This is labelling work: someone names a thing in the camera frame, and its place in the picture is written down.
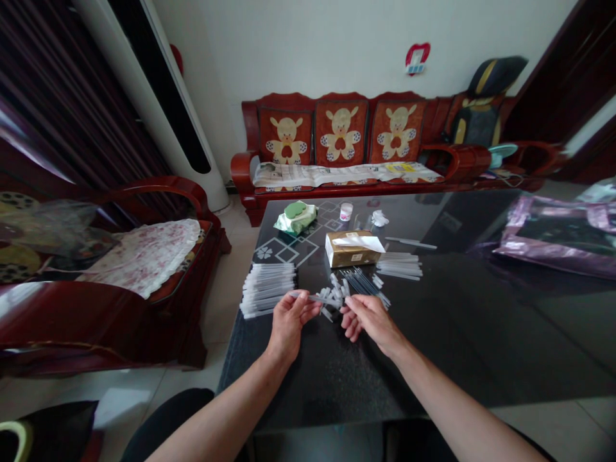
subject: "wall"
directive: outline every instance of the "wall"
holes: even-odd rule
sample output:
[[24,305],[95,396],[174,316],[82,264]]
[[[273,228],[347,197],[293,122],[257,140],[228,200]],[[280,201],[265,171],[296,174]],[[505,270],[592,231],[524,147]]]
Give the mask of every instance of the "wall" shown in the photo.
[[[270,92],[412,90],[426,97],[464,90],[486,59],[529,59],[515,94],[575,0],[154,0],[169,41],[182,52],[185,82],[229,177],[246,147],[241,102]],[[426,71],[404,59],[430,42]]]

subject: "armrest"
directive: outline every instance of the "armrest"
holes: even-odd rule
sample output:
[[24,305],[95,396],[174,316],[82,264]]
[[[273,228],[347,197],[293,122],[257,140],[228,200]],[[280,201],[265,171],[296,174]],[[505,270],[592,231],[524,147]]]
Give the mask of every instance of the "armrest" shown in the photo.
[[143,193],[173,193],[187,198],[194,207],[197,219],[211,221],[216,228],[220,227],[220,220],[207,206],[207,195],[203,188],[192,180],[181,176],[156,176],[145,178],[136,182],[124,185],[122,188],[113,189],[103,194],[89,198],[90,201],[98,204],[107,202],[122,202],[122,206],[127,211],[139,216],[139,211],[135,208],[144,208],[144,205],[137,202],[126,201],[136,194]]
[[503,163],[521,167],[528,175],[547,176],[559,170],[568,159],[562,153],[562,146],[557,144],[543,141],[515,141],[513,144],[518,146],[518,150]]
[[0,347],[60,347],[125,357],[135,351],[148,303],[95,282],[27,282],[0,287]]
[[258,151],[246,151],[235,154],[231,159],[231,178],[239,194],[255,192],[255,186],[250,177],[250,162],[258,155]]
[[[485,172],[492,161],[490,152],[475,144],[423,144],[422,150],[444,151],[451,156],[445,173],[445,182],[460,183],[466,179],[477,178]],[[434,168],[430,160],[426,167]]]

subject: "cardboard box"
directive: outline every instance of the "cardboard box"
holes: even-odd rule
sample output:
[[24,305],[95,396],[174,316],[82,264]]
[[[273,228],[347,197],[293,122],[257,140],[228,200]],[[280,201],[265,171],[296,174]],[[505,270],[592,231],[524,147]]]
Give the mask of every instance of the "cardboard box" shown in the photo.
[[372,236],[372,233],[370,231],[361,230],[327,233],[327,236],[325,237],[325,251],[327,252],[327,260],[329,261],[329,266],[331,268],[374,264],[379,261],[381,254],[379,252],[375,252],[374,250],[370,250],[365,247],[337,246],[332,243],[334,239],[357,236]]

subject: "red wooden sofa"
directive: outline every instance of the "red wooden sofa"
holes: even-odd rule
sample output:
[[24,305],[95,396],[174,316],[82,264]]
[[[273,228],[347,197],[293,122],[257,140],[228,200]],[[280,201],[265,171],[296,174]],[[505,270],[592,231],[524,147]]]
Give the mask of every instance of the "red wooden sofa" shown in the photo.
[[[465,93],[447,98],[425,99],[413,92],[403,93],[384,93],[375,98],[368,99],[358,93],[330,93],[318,99],[311,99],[299,93],[275,94],[272,93],[257,101],[245,101],[242,103],[244,114],[244,124],[246,126],[247,150],[235,154],[231,161],[231,175],[241,197],[242,204],[246,209],[246,214],[250,218],[252,226],[257,227],[261,224],[265,208],[270,200],[301,199],[310,200],[311,198],[323,197],[345,197],[345,196],[373,196],[380,194],[413,194],[413,193],[437,193],[445,191],[469,191],[478,189],[500,189],[507,188],[505,182],[499,179],[481,178],[481,173],[485,172],[491,161],[491,155],[487,148],[478,145],[464,144],[445,144],[442,142],[443,133],[449,132],[453,115],[461,107]],[[373,124],[377,105],[389,101],[405,102],[409,105],[419,103],[423,105],[423,114],[420,120],[420,133],[417,137],[418,147],[416,153],[408,156],[405,160],[419,161],[428,168],[439,172],[445,180],[441,183],[420,183],[420,184],[391,184],[376,182],[369,185],[344,185],[344,186],[319,186],[314,189],[304,188],[303,191],[273,191],[264,192],[255,188],[252,184],[251,163],[254,165],[255,158],[259,162],[271,160],[271,145],[265,143],[266,138],[275,133],[264,131],[264,121],[267,123],[270,114],[277,114],[274,117],[280,121],[280,117],[285,112],[294,114],[295,119],[298,112],[304,113],[302,124],[297,130],[299,137],[300,130],[306,131],[307,122],[310,121],[309,132],[310,141],[307,151],[310,153],[310,164],[327,165],[323,163],[318,154],[320,138],[317,127],[322,114],[319,113],[319,104],[327,102],[353,102],[362,106],[367,102],[366,128],[364,137],[356,146],[362,147],[361,158],[354,157],[350,164],[355,163],[378,163],[384,162],[382,159],[371,158],[371,143],[373,137]],[[504,126],[507,116],[515,104],[514,98],[496,98],[494,103],[499,104],[500,125]],[[518,151],[511,157],[505,159],[504,168],[513,173],[523,174],[524,179],[519,184],[519,188],[527,191],[536,191],[541,188],[544,177],[560,168],[564,162],[560,155],[560,148],[547,143],[535,141],[517,141]],[[330,166],[347,166],[347,163],[331,164]]]
[[[0,372],[58,375],[145,366],[203,368],[207,351],[201,337],[201,301],[219,255],[231,252],[225,229],[208,209],[203,188],[184,178],[163,176],[114,191],[91,191],[49,173],[2,140],[0,185],[2,191],[39,202],[112,202],[142,224],[164,219],[136,194],[179,194],[190,201],[205,235],[193,247],[194,259],[188,267],[147,300],[123,288],[93,282],[0,284]],[[119,231],[103,218],[93,226]]]

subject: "glass table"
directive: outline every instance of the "glass table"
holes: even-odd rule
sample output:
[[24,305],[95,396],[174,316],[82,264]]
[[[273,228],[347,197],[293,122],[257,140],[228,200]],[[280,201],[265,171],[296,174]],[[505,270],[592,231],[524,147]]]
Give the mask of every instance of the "glass table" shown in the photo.
[[[292,201],[271,201],[253,262],[293,262],[298,287],[330,286],[327,232],[371,229],[383,237],[419,239],[437,250],[390,242],[391,252],[420,256],[415,282],[382,276],[389,310],[405,336],[486,407],[613,395],[616,390],[616,284],[491,254],[518,190],[306,201],[318,218],[297,238],[273,228]],[[354,205],[349,222],[339,206]],[[383,210],[389,223],[371,227]],[[375,266],[360,267],[372,274]],[[271,315],[239,312],[218,391],[264,351]],[[319,316],[258,431],[374,422],[424,411],[393,363],[364,333],[356,344],[338,322]]]

